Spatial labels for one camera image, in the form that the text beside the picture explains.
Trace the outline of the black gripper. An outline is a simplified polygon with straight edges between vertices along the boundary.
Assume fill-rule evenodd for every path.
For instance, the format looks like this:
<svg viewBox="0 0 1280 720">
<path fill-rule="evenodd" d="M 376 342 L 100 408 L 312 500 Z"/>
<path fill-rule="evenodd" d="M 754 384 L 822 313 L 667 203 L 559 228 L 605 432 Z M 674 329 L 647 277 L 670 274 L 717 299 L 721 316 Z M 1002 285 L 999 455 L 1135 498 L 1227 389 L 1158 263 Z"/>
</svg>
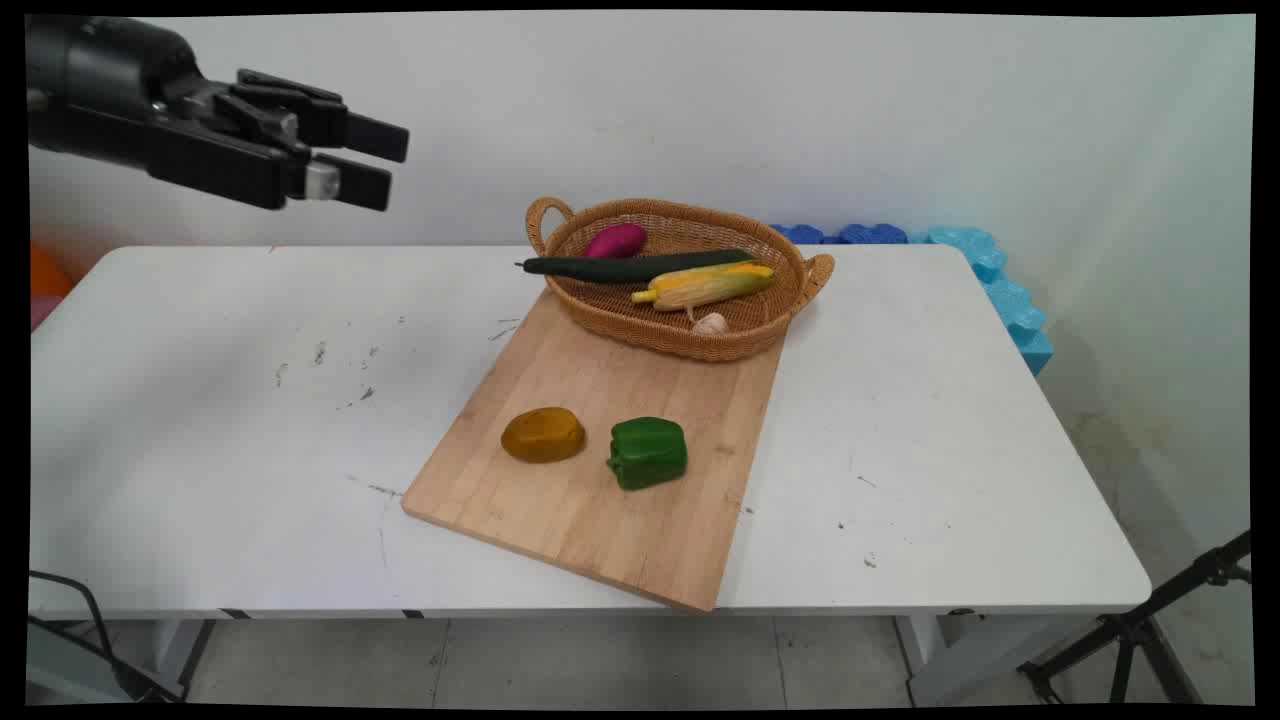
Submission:
<svg viewBox="0 0 1280 720">
<path fill-rule="evenodd" d="M 220 86 L 177 32 L 116 15 L 27 15 L 28 142 L 143 170 L 265 210 L 333 201 L 384 211 L 392 173 L 315 149 L 403 163 L 410 131 L 337 92 L 239 69 Z M 212 132 L 189 97 L 212 92 Z"/>
</svg>

